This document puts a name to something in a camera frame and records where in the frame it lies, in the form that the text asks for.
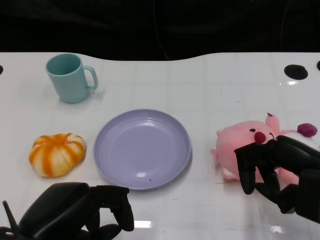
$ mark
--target orange striped pumpkin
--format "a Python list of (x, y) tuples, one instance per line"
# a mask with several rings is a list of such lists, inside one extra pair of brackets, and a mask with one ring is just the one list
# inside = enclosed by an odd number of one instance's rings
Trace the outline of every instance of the orange striped pumpkin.
[(40, 176), (58, 177), (78, 164), (85, 153), (85, 141), (78, 135), (43, 135), (35, 140), (29, 162)]

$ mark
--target plush toy nose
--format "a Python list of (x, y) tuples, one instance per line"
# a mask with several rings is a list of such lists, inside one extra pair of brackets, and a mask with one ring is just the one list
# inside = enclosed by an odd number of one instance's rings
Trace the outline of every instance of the plush toy nose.
[(254, 134), (254, 140), (257, 144), (263, 144), (266, 140), (266, 135), (264, 135), (262, 132), (260, 131), (257, 131), (255, 134)]

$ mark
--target white table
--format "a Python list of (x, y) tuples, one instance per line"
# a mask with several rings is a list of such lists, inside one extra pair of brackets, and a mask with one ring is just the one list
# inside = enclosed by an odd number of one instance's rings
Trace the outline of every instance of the white table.
[[(57, 53), (0, 53), (0, 200), (7, 200), (17, 222), (50, 185), (110, 184), (93, 160), (93, 144), (112, 117), (152, 108), (180, 120), (190, 134), (193, 161), (165, 187), (131, 191), (135, 230), (117, 240), (318, 240), (320, 225), (278, 207), (240, 183), (224, 183), (210, 149), (216, 131), (246, 120), (278, 116), (282, 129), (312, 123), (320, 128), (320, 53), (219, 53), (169, 62), (110, 61), (81, 55), (95, 68), (98, 89), (85, 101), (59, 101), (45, 72)], [(285, 66), (298, 64), (308, 78), (294, 81)], [(38, 177), (28, 153), (38, 136), (76, 133), (87, 143), (86, 158), (66, 176)], [(320, 133), (315, 136), (320, 140)], [(101, 225), (115, 223), (101, 210)], [(0, 206), (0, 226), (9, 226)]]

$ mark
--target purple plate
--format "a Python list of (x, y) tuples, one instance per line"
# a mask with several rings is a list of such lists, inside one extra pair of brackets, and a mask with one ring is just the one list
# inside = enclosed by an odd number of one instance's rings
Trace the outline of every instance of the purple plate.
[(181, 173), (191, 154), (186, 129), (157, 110), (120, 114), (99, 132), (93, 158), (110, 182), (133, 190), (160, 187)]

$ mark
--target plate rim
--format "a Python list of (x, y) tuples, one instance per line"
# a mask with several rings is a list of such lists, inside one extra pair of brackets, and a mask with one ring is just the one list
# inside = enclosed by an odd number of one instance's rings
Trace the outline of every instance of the plate rim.
[[(177, 121), (183, 128), (184, 132), (186, 133), (186, 136), (187, 136), (187, 142), (188, 142), (188, 154), (187, 154), (187, 160), (185, 161), (183, 167), (178, 171), (178, 173), (170, 178), (168, 178), (166, 181), (164, 181), (163, 183), (161, 184), (156, 184), (154, 186), (150, 186), (150, 187), (128, 187), (128, 186), (125, 186), (125, 185), (120, 185), (116, 182), (114, 182), (113, 180), (109, 179), (109, 177), (107, 177), (99, 168), (98, 168), (98, 165), (97, 165), (97, 160), (96, 160), (96, 144), (97, 144), (97, 140), (98, 140), (98, 137), (100, 136), (101, 132), (103, 131), (103, 129), (110, 123), (112, 122), (114, 119), (120, 117), (121, 115), (124, 115), (124, 114), (127, 114), (127, 113), (130, 113), (130, 112), (136, 112), (136, 111), (154, 111), (154, 112), (158, 112), (158, 113), (161, 113), (161, 114), (165, 114), (171, 118), (173, 118), (175, 121)], [(142, 190), (150, 190), (150, 189), (156, 189), (156, 188), (159, 188), (161, 186), (164, 186), (166, 185), (167, 183), (171, 182), (173, 179), (175, 179), (176, 177), (178, 177), (181, 172), (186, 168), (186, 166), (188, 165), (189, 161), (190, 161), (190, 156), (191, 156), (191, 153), (192, 153), (192, 144), (191, 144), (191, 139), (190, 139), (190, 136), (189, 136), (189, 133), (187, 131), (187, 129), (185, 128), (185, 126), (178, 120), (176, 119), (174, 116), (164, 112), (164, 111), (160, 111), (160, 110), (156, 110), (156, 109), (152, 109), (152, 108), (137, 108), (137, 109), (133, 109), (133, 110), (128, 110), (128, 111), (125, 111), (123, 113), (120, 113), (118, 115), (116, 115), (115, 117), (111, 118), (106, 124), (103, 125), (103, 127), (100, 129), (100, 131), (98, 132), (98, 134), (96, 135), (95, 137), (95, 140), (94, 140), (94, 144), (93, 144), (93, 160), (94, 160), (94, 164), (95, 164), (95, 167), (97, 169), (97, 171), (105, 178), (107, 179), (110, 183), (114, 184), (114, 185), (117, 185), (117, 186), (120, 186), (120, 187), (124, 187), (124, 188), (129, 188), (130, 190), (139, 190), (139, 191), (142, 191)]]

